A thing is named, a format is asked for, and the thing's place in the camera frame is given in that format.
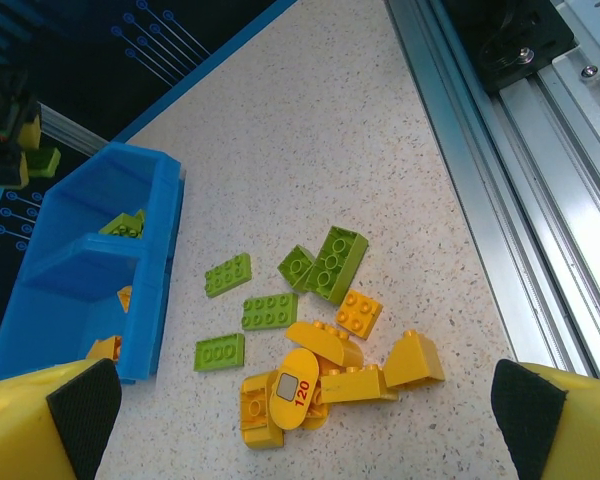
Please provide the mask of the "orange half-round lego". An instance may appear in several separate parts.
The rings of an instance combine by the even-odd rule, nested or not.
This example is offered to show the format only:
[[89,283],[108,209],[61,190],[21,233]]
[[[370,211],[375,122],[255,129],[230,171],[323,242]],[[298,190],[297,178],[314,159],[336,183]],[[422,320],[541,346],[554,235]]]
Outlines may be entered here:
[[348,333],[320,321],[297,321],[286,330],[286,337],[316,355],[322,375],[364,364],[360,347]]

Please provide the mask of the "green tall long lego brick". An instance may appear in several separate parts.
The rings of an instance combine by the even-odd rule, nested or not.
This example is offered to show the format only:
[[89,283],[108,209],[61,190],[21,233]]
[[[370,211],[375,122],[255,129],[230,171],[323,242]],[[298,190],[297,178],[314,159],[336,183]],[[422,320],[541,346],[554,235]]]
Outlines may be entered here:
[[306,280],[308,291],[340,305],[368,248],[360,233],[332,226]]

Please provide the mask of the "orange long lego brick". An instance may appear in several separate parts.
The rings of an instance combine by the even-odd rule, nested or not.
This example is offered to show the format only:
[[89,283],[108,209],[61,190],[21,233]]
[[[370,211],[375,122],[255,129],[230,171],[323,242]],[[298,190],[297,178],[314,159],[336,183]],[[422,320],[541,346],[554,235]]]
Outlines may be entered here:
[[387,386],[377,364],[361,368],[332,369],[320,378],[321,398],[327,404],[397,401],[399,393]]

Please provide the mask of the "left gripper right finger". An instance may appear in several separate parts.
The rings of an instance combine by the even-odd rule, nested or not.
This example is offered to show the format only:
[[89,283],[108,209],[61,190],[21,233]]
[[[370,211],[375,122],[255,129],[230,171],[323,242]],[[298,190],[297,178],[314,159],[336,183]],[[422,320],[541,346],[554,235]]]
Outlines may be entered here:
[[491,406],[519,480],[600,480],[600,379],[502,359]]

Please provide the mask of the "orange square lego brick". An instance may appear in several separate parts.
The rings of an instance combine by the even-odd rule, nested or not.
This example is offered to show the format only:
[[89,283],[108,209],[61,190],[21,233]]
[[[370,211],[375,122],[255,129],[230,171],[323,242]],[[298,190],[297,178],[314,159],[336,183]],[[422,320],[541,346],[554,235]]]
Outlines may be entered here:
[[382,310],[381,303],[350,289],[336,314],[336,322],[358,338],[367,340]]

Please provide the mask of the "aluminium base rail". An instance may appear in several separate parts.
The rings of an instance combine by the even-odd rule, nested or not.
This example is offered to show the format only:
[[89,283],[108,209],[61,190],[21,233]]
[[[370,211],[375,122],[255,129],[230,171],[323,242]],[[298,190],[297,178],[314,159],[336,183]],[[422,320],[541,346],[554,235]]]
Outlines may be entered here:
[[575,46],[487,93],[442,0],[386,0],[518,360],[600,378],[600,0]]

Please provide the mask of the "blue two-compartment plastic bin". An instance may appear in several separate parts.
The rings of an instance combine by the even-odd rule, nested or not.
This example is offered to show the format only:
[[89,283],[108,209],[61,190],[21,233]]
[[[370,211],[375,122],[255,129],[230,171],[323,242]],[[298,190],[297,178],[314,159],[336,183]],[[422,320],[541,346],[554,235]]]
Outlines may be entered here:
[[[177,160],[112,142],[46,192],[0,327],[0,380],[82,360],[113,335],[122,381],[156,373],[183,189]],[[141,238],[99,233],[138,210]]]

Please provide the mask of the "orange arch lego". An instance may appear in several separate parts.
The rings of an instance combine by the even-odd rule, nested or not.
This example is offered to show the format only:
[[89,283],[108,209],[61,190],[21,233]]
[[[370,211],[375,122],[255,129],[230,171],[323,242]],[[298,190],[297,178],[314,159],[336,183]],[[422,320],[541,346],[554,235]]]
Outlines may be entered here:
[[247,377],[240,390],[240,429],[244,443],[253,450],[284,446],[283,430],[272,420],[269,399],[277,371]]

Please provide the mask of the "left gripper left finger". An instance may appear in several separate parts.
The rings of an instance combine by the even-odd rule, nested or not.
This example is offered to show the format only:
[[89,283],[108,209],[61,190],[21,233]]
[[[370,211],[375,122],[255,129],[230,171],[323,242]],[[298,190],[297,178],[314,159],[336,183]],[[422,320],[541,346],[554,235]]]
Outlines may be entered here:
[[0,381],[0,480],[94,480],[122,390],[110,359]]

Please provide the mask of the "orange sloped lego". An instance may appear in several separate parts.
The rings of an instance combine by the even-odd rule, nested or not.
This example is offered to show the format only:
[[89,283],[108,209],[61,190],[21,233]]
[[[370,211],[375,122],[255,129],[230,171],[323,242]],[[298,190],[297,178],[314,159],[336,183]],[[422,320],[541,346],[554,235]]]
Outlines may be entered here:
[[434,342],[416,330],[407,330],[384,365],[388,387],[409,389],[445,380]]

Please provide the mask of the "orange oval lego printed 120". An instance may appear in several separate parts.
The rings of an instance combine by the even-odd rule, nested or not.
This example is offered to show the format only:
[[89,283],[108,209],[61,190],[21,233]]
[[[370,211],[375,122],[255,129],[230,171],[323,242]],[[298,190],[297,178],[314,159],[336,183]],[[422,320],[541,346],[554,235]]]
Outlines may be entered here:
[[316,356],[308,349],[293,349],[277,370],[272,386],[270,413],[283,430],[298,428],[309,410],[319,378]]

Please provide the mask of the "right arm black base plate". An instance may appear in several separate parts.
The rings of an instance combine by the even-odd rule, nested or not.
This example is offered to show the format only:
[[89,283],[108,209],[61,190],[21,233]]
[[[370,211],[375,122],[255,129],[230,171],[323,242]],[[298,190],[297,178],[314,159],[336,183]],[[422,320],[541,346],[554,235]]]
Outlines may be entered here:
[[575,46],[551,0],[442,0],[484,88],[496,93]]

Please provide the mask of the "green small square lego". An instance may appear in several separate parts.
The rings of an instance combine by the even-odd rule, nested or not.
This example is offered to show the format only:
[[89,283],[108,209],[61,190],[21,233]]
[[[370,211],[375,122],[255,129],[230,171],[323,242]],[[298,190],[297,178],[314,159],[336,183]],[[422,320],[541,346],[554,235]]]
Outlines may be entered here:
[[278,265],[278,271],[290,287],[299,293],[307,292],[306,280],[315,257],[303,246],[296,245]]

